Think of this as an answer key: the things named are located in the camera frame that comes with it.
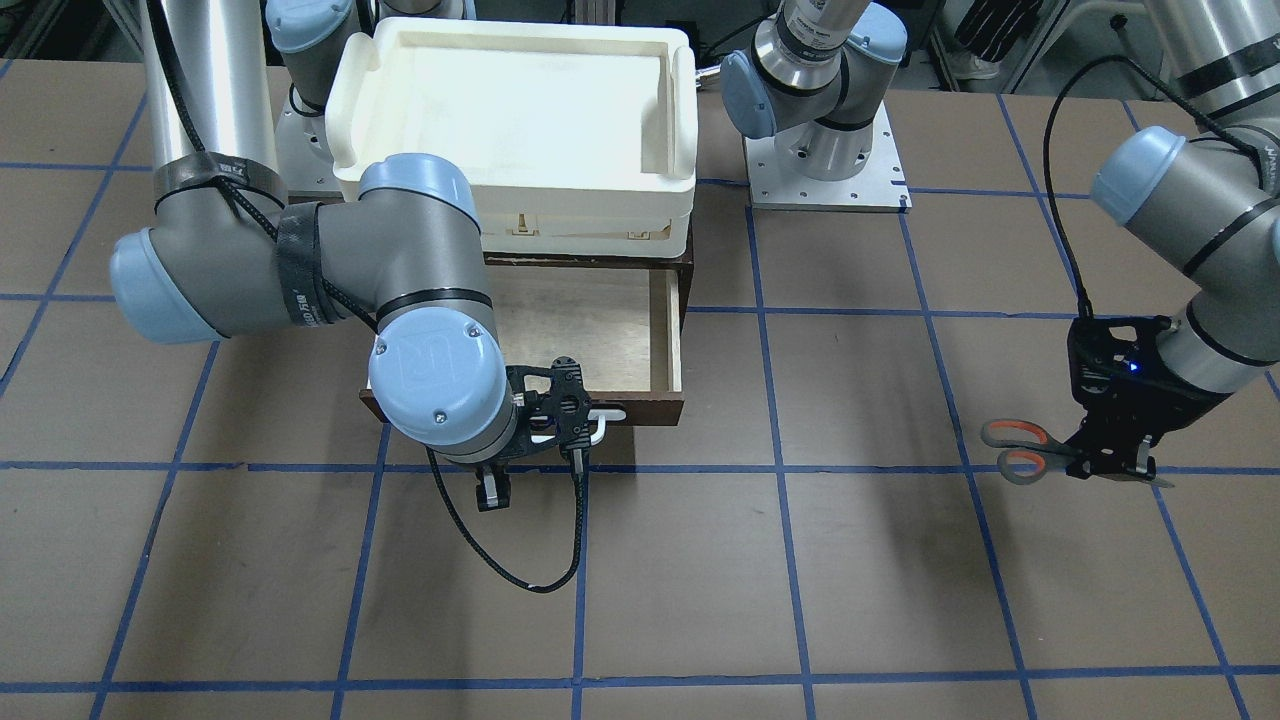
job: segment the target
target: person's foot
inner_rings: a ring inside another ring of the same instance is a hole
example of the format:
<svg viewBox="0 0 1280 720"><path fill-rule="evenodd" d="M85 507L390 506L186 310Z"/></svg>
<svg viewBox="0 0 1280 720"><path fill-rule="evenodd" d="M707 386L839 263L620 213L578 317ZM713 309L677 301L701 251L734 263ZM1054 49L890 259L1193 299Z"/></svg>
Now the person's foot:
<svg viewBox="0 0 1280 720"><path fill-rule="evenodd" d="M988 63L968 50L948 53L947 67L956 79L992 79L1000 74L1000 63Z"/></svg>

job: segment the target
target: white storage bin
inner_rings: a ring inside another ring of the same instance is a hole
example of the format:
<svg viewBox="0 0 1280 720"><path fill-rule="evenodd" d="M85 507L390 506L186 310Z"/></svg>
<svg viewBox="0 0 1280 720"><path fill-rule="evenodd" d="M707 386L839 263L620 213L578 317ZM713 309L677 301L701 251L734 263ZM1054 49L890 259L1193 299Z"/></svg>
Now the white storage bin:
<svg viewBox="0 0 1280 720"><path fill-rule="evenodd" d="M675 29L390 18L347 42L325 128L343 196L396 152L471 182L484 249L676 258L694 204L694 54Z"/></svg>

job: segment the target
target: orange scissor handle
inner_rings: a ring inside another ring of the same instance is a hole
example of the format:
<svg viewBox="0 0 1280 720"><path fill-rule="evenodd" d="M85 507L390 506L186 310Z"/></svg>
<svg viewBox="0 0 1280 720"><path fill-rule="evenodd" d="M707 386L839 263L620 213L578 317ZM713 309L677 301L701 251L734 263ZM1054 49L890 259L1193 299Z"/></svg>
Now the orange scissor handle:
<svg viewBox="0 0 1280 720"><path fill-rule="evenodd" d="M1015 460L1030 462L1034 469L1030 473L1019 473L1014 468ZM1032 450L1006 450L996 459L996 466L1000 468L1000 474L1015 486L1029 486L1048 473L1048 462L1044 456Z"/></svg>
<svg viewBox="0 0 1280 720"><path fill-rule="evenodd" d="M1036 445L1044 447L1053 445L1051 442L1053 438L1050 437L1048 430L1037 425L1036 423L1029 423L1027 420L1012 420L1012 419L991 420L989 423L982 427L982 442L989 445L991 447L1023 447L1030 445L1030 442L1025 439L1014 439L1005 437L1005 433L997 436L995 430L1021 430L1034 437Z"/></svg>

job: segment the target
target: wooden drawer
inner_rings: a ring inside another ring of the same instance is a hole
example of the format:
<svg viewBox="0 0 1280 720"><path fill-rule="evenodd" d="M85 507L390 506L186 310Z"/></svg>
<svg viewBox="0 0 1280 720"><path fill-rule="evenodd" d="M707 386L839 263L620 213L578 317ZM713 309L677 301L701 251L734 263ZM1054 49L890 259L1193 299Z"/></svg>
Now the wooden drawer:
<svg viewBox="0 0 1280 720"><path fill-rule="evenodd" d="M675 425L685 400L676 270L489 266L498 341L511 365L582 365L596 407L626 425ZM366 388L361 400L381 418Z"/></svg>

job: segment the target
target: metal base plate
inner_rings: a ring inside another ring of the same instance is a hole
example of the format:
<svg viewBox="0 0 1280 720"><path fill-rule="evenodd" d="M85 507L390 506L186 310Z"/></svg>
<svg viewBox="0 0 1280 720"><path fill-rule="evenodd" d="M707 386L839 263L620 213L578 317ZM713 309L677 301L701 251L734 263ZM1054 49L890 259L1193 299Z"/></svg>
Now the metal base plate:
<svg viewBox="0 0 1280 720"><path fill-rule="evenodd" d="M846 213L905 213L911 208L897 143L881 104L876 113L876 145L863 172L846 181L823 182L801 176L778 156L777 146L790 146L804 126L777 138L746 140L746 170L751 204L767 210L836 210Z"/></svg>
<svg viewBox="0 0 1280 720"><path fill-rule="evenodd" d="M294 113L285 102L275 123L275 149L291 200L342 197L342 187L333 177L333 158L316 152L314 137L310 118Z"/></svg>

